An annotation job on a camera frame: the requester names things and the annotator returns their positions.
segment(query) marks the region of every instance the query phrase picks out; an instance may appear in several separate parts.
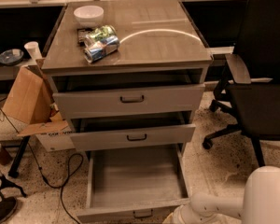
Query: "gray cabinet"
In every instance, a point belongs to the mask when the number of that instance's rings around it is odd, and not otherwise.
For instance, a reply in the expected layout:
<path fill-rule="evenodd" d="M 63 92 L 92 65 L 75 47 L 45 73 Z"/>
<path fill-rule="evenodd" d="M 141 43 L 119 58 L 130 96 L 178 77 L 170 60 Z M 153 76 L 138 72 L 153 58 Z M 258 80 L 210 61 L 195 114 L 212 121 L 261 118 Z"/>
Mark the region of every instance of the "gray cabinet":
<path fill-rule="evenodd" d="M 212 57 L 177 0 L 100 1 L 119 40 L 132 38 L 88 64 L 73 44 L 72 12 L 85 4 L 69 5 L 42 68 L 76 149 L 91 152 L 87 203 L 77 216 L 94 222 L 167 215 L 189 202 L 182 155 Z M 151 37 L 154 49 L 141 45 Z M 173 57 L 158 44 L 174 49 Z"/>

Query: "power cord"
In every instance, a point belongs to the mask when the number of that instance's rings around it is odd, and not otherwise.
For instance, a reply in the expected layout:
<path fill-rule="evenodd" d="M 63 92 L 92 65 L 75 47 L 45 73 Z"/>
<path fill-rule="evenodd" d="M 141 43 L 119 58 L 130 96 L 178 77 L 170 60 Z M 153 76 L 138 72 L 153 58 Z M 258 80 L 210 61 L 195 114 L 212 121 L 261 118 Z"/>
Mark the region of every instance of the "power cord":
<path fill-rule="evenodd" d="M 10 123 L 10 125 L 13 127 L 13 129 L 16 131 L 16 133 L 19 133 L 18 129 L 17 129 L 17 128 L 15 127 L 15 125 L 10 121 L 10 119 L 9 119 L 8 116 L 4 113 L 4 111 L 2 110 L 1 107 L 0 107 L 0 111 L 1 111 L 1 113 L 4 115 L 4 117 L 7 119 L 7 121 Z M 35 158 L 36 165 L 37 165 L 37 167 L 38 167 L 38 170 L 39 170 L 39 172 L 40 172 L 40 174 L 41 174 L 41 176 L 42 176 L 44 182 L 45 182 L 49 187 L 51 187 L 52 189 L 60 189 L 60 190 L 61 190 L 61 191 L 60 191 L 60 200 L 61 200 L 61 203 L 62 203 L 62 206 L 63 206 L 63 210 L 65 211 L 65 213 L 66 213 L 70 218 L 72 218 L 77 224 L 79 224 L 78 220 L 76 220 L 76 219 L 67 211 L 67 209 L 66 209 L 66 207 L 65 207 L 65 205 L 64 205 L 64 202 L 63 202 L 63 190 L 64 190 L 65 185 L 68 183 L 70 177 L 82 166 L 82 163 L 83 163 L 83 161 L 84 161 L 84 157 L 83 157 L 80 153 L 74 153 L 74 154 L 72 154 L 72 155 L 69 157 L 68 161 L 67 161 L 67 178 L 64 180 L 64 182 L 63 182 L 60 186 L 53 186 L 53 185 L 51 185 L 51 184 L 48 182 L 47 178 L 43 175 L 43 173 L 42 173 L 42 167 L 40 166 L 40 164 L 39 164 L 39 162 L 38 162 L 38 160 L 37 160 L 37 158 L 36 158 L 36 155 L 35 155 L 35 153 L 34 153 L 32 147 L 31 147 L 31 145 L 29 144 L 29 142 L 28 142 L 28 146 L 29 146 L 29 148 L 30 148 L 30 150 L 31 150 L 31 152 L 32 152 L 32 154 L 33 154 L 33 156 L 34 156 L 34 158 Z M 79 157 L 81 158 L 81 160 L 80 160 L 80 163 L 79 163 L 79 165 L 77 166 L 77 168 L 74 170 L 74 172 L 70 173 L 70 162 L 71 162 L 71 160 L 72 160 L 75 156 L 79 156 Z"/>

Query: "green can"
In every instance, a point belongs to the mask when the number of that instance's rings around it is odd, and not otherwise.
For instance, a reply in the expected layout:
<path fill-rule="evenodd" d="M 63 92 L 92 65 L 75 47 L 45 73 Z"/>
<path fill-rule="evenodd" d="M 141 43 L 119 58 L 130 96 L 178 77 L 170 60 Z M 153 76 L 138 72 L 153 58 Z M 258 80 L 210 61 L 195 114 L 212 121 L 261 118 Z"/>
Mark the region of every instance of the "green can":
<path fill-rule="evenodd" d="M 95 42 L 110 37 L 112 35 L 116 35 L 116 31 L 113 26 L 111 25 L 101 26 L 85 34 L 84 44 L 86 47 L 89 47 Z"/>

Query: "cabinet top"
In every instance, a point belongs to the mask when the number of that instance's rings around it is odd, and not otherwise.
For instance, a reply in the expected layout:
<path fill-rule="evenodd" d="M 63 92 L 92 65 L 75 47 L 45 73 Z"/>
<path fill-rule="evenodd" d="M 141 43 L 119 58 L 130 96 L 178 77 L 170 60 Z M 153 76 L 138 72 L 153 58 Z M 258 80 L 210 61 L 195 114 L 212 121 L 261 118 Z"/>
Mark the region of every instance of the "cabinet top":
<path fill-rule="evenodd" d="M 78 44 L 74 10 L 96 5 L 104 9 L 103 25 L 112 25 L 120 41 L 118 51 L 94 63 L 84 58 Z M 175 66 L 212 61 L 178 0 L 108 0 L 70 3 L 42 67 L 62 71 Z"/>

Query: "chair armrest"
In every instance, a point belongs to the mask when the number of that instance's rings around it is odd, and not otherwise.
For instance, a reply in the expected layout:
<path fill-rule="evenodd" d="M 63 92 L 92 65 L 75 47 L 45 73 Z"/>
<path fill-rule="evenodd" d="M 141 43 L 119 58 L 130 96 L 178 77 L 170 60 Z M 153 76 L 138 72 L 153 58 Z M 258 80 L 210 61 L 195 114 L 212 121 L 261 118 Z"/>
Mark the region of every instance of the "chair armrest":
<path fill-rule="evenodd" d="M 234 82 L 240 84 L 251 84 L 250 74 L 242 58 L 236 54 L 226 54 L 225 57 L 227 65 L 231 70 Z"/>

